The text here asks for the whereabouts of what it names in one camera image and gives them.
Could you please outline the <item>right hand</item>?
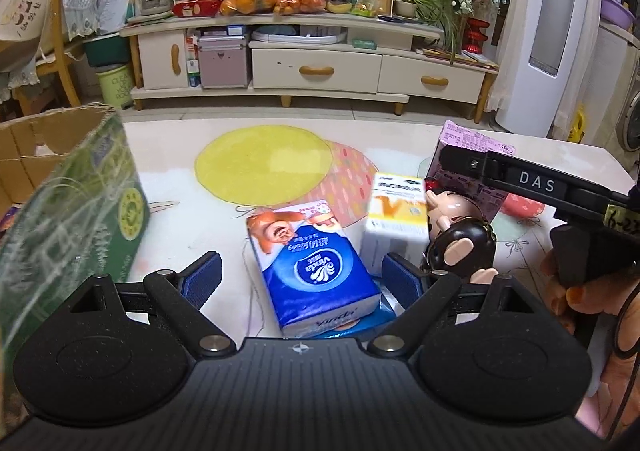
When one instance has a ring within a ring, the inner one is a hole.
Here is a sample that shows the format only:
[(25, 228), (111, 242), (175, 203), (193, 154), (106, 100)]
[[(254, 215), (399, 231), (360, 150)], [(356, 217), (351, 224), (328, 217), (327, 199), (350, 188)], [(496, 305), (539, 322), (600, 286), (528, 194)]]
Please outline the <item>right hand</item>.
[(639, 417), (639, 277), (605, 275), (567, 289), (553, 253), (541, 270), (549, 278), (544, 303), (587, 341), (592, 379), (577, 417), (600, 437), (617, 436)]

